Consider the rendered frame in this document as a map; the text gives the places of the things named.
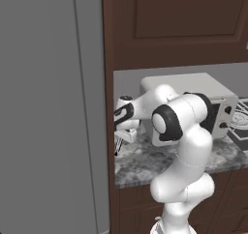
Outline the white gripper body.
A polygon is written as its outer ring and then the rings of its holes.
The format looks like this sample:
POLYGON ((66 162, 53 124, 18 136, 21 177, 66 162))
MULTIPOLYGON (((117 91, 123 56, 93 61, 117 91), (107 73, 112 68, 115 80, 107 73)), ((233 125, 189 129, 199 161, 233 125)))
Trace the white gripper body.
POLYGON ((137 130, 130 129, 130 130, 123 130, 123 131, 116 131, 115 135, 122 138, 126 142, 134 143, 137 138, 137 130))

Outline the black and silver tongs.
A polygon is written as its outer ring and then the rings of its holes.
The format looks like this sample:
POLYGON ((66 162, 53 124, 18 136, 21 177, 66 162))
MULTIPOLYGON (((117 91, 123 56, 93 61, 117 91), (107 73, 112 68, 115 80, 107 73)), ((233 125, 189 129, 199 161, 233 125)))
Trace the black and silver tongs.
POLYGON ((123 142, 123 138, 121 137, 118 137, 116 142, 115 142, 115 147, 114 147, 114 155, 117 157, 118 156, 118 153, 121 149, 121 146, 122 146, 122 142, 123 142))

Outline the white toaster oven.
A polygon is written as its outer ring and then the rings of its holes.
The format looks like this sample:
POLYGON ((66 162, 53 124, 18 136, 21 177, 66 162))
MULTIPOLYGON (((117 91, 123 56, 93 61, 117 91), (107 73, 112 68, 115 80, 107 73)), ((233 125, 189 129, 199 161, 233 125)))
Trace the white toaster oven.
POLYGON ((238 102, 235 93, 207 73, 149 76, 141 81, 140 94, 150 113, 144 125, 155 146, 209 146, 227 134, 228 128, 219 125, 229 127, 238 102))

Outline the brown base cupboard door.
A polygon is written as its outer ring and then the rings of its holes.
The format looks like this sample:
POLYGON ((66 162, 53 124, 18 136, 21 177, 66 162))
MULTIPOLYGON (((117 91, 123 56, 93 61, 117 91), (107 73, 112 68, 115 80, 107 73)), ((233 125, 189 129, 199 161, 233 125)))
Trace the brown base cupboard door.
POLYGON ((214 194, 191 213, 197 234, 248 234, 248 168, 211 175, 214 194))
POLYGON ((121 189, 120 234, 149 234, 163 208, 152 198, 148 185, 121 189))

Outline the grey fridge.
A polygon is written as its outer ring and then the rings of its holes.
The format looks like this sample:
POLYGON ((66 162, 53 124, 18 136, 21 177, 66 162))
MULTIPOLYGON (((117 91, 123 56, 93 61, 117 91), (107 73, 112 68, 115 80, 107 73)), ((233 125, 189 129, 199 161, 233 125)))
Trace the grey fridge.
POLYGON ((109 234, 102 0, 0 0, 0 234, 109 234))

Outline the brown cupboard side panel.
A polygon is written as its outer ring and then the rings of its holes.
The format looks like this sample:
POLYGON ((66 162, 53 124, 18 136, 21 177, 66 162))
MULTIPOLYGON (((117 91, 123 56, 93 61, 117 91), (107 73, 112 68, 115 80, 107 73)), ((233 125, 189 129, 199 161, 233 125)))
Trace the brown cupboard side panel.
POLYGON ((108 191, 110 234, 120 234, 119 189, 115 187, 113 125, 113 0, 103 0, 105 88, 108 142, 108 191))

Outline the brown wall cupboard door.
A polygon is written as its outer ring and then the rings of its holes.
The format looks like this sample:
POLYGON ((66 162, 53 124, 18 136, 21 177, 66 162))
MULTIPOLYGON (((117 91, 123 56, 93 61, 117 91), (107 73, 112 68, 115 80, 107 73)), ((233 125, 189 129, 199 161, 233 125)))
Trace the brown wall cupboard door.
POLYGON ((118 70, 248 62, 248 0, 113 0, 118 70))

